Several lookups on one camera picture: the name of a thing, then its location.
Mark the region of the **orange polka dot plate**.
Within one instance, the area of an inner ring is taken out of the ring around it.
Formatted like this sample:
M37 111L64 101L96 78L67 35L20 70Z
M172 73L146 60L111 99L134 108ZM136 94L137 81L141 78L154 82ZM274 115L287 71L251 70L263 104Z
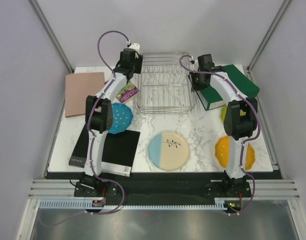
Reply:
M229 150L230 150L230 143L229 143L229 136L221 137L218 142L215 144L215 157L218 160L219 164L223 168L227 168L229 163ZM245 169L248 171L252 168L253 164L256 161L255 150L252 145L249 143L247 146L246 151L246 163Z

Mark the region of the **green polka dot plate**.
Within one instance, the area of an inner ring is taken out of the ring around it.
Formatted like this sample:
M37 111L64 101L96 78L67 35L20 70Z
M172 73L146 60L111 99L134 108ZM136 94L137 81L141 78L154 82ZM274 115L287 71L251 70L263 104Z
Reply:
M221 109L221 114L220 114L220 118L222 122L224 122L225 120L226 112L227 112L227 105L224 105ZM246 112L244 112L243 110L240 110L240 116L245 116L245 115L246 115Z

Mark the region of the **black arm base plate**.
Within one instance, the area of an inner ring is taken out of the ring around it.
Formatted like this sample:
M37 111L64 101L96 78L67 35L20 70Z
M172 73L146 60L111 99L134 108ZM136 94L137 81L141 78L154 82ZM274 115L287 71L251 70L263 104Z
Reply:
M130 177L109 173L102 179L82 173L74 186L76 197L152 196L179 194L207 198L248 198L251 187L247 177L230 179L222 173L132 173Z

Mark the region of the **cream and blue plate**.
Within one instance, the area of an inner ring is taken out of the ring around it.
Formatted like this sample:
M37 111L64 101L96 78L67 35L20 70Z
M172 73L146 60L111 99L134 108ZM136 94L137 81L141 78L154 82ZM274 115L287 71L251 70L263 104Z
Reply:
M190 158L190 147L186 139L176 132L162 132L148 145L151 162L163 171L175 171L183 167Z

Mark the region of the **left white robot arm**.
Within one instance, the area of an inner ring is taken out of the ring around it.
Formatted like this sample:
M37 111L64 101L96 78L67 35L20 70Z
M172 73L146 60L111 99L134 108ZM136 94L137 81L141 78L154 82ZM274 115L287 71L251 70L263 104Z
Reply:
M96 95L89 95L86 98L87 157L84 172L75 184L75 197L98 197L103 192L104 180L98 177L102 173L105 140L114 123L112 101L134 74L141 73L142 63L140 45L130 44L120 52L119 61L104 87Z

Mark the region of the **wire dish rack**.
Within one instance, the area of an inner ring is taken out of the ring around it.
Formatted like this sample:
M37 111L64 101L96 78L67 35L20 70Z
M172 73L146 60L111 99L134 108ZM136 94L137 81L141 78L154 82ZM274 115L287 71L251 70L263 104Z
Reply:
M186 68L191 68L184 51L144 52L141 74L137 78L136 106L142 113L189 113L196 106Z

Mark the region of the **blue polka dot plate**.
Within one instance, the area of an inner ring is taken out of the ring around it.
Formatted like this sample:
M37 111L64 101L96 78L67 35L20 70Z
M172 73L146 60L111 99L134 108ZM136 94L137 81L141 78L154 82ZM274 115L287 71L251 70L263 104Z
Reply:
M127 130L132 124L133 112L130 107L123 103L113 103L113 124L108 131L110 134L119 134Z

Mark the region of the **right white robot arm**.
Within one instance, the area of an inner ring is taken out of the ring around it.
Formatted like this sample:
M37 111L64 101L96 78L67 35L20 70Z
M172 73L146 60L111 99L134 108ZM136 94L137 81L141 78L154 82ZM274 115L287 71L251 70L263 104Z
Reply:
M256 138L254 131L261 131L258 102L242 93L223 67L213 63L210 54L198 56L197 62L198 69L189 71L192 91L212 87L227 106L223 127L229 139L228 164L222 181L211 184L208 189L225 197L251 197L245 166L248 141Z

